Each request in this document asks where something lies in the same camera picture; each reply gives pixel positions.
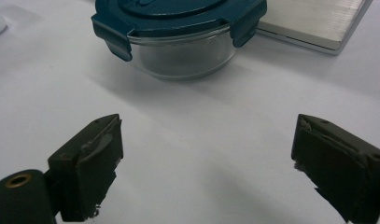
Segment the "white table surface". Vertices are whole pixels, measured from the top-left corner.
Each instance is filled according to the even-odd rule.
[[[47,171],[80,129],[120,113],[125,157],[89,223],[344,223],[293,168],[291,144],[304,113],[380,148],[380,0],[339,56],[256,35],[185,83],[115,57],[94,12],[93,0],[0,0],[0,179]]]

